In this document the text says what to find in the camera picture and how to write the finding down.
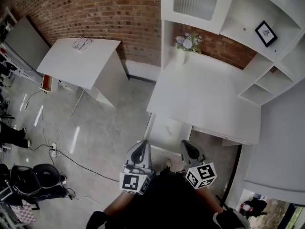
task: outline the white baseboard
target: white baseboard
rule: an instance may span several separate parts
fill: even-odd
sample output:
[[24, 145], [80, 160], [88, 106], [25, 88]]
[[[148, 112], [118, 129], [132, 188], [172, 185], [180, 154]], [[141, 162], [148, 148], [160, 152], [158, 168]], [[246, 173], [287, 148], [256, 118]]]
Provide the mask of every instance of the white baseboard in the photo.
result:
[[135, 61], [125, 60], [122, 61], [122, 64], [126, 66], [125, 70], [127, 71], [127, 74], [138, 76], [155, 82], [158, 80], [161, 71], [161, 67], [147, 63], [139, 63]]

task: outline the framed picture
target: framed picture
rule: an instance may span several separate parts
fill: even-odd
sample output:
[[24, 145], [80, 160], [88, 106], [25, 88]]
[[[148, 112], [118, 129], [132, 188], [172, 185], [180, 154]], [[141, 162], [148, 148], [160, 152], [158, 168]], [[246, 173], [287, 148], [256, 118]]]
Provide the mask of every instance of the framed picture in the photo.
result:
[[256, 29], [255, 32], [258, 34], [260, 39], [263, 41], [266, 47], [269, 47], [276, 39], [277, 36], [273, 30], [263, 21]]

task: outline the white vase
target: white vase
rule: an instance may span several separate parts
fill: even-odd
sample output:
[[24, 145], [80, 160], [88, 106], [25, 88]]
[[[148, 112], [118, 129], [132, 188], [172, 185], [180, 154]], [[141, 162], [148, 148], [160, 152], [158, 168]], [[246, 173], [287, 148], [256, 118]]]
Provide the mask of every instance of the white vase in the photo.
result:
[[182, 49], [177, 49], [177, 54], [176, 54], [176, 65], [178, 67], [181, 67], [186, 58], [186, 51], [183, 51]]

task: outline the person's forearm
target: person's forearm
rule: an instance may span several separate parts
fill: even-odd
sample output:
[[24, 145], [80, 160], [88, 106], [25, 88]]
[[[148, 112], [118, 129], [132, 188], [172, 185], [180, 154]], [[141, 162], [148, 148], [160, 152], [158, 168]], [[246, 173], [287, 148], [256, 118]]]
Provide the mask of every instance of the person's forearm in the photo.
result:
[[116, 217], [132, 201], [135, 194], [122, 192], [105, 210], [104, 213], [109, 217]]
[[206, 187], [196, 189], [196, 194], [213, 214], [224, 211], [217, 203], [216, 197]]

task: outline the extension cord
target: extension cord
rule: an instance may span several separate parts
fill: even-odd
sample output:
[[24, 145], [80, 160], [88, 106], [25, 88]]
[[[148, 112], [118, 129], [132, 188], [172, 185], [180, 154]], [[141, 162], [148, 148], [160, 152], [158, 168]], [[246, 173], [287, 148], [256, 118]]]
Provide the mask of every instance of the extension cord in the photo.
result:
[[53, 149], [51, 151], [51, 155], [52, 157], [56, 157], [56, 153], [57, 153], [57, 145], [56, 143], [52, 143]]

